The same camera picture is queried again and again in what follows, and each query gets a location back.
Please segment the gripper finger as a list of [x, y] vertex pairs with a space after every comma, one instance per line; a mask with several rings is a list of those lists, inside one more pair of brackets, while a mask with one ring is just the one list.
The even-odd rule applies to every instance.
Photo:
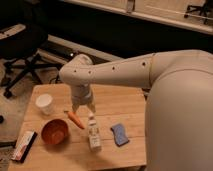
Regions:
[[80, 105], [79, 104], [72, 104], [72, 112], [76, 113], [77, 110], [79, 109]]
[[91, 112], [93, 112], [93, 113], [96, 112], [95, 104], [89, 103], [89, 104], [87, 105], [87, 107], [89, 108], [89, 110], [90, 110]]

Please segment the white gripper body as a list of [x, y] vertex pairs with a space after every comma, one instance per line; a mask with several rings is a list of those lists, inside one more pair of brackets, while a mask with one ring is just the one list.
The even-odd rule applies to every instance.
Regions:
[[72, 104], [88, 105], [94, 104], [93, 92], [89, 84], [73, 85], [71, 87]]

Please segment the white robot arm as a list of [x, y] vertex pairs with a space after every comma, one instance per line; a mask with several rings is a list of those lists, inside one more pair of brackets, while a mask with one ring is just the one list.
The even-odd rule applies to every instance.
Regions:
[[79, 54], [59, 75], [74, 108], [93, 100], [92, 84], [147, 88], [147, 171], [213, 171], [213, 53], [167, 51], [102, 64]]

